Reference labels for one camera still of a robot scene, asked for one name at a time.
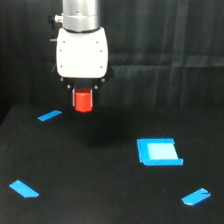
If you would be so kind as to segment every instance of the blue tape strip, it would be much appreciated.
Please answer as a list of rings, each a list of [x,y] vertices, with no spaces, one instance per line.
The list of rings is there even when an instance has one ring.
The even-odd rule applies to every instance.
[[[204,188],[201,188],[197,191],[195,191],[192,194],[189,194],[188,196],[182,198],[181,200],[184,202],[186,205],[195,205],[198,202],[210,197],[210,193],[205,190]]]
[[[146,166],[181,166],[183,159],[150,159],[148,144],[150,143],[170,143],[173,139],[137,139],[139,161]]]
[[[145,160],[150,160],[147,144],[144,144],[144,142],[141,140],[137,140],[137,144],[138,144],[140,162],[144,162]]]
[[[22,195],[24,198],[37,197],[39,194],[26,186],[21,181],[17,180],[13,184],[9,185],[14,191]]]
[[[43,115],[41,117],[38,117],[38,119],[40,121],[46,121],[46,120],[48,120],[48,119],[50,119],[52,117],[55,117],[55,116],[57,116],[57,115],[59,115],[61,113],[62,113],[61,111],[55,110],[55,111],[52,111],[52,112],[50,112],[48,114],[45,114],[45,115]]]
[[[146,138],[146,139],[140,139],[146,144],[149,143],[171,143],[175,144],[174,140],[172,138]]]
[[[182,166],[183,162],[183,159],[150,159],[148,161],[143,161],[146,166]]]

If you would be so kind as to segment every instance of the blue square marker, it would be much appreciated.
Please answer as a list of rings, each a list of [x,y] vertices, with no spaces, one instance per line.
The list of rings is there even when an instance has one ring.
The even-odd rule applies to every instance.
[[[183,165],[173,139],[138,139],[139,160],[147,166]]]
[[[9,185],[14,191],[22,195],[24,198],[37,197],[39,194],[32,190],[30,187],[26,186],[21,181],[17,180],[14,183]]]
[[[181,200],[184,202],[185,205],[195,205],[198,202],[210,197],[210,195],[211,194],[207,190],[201,188],[195,191],[194,193],[182,198]]]

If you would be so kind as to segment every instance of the white square on blue marker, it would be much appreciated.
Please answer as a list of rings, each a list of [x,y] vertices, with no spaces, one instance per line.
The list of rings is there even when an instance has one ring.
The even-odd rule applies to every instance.
[[[147,146],[151,160],[178,159],[175,147],[171,143],[149,143]]]

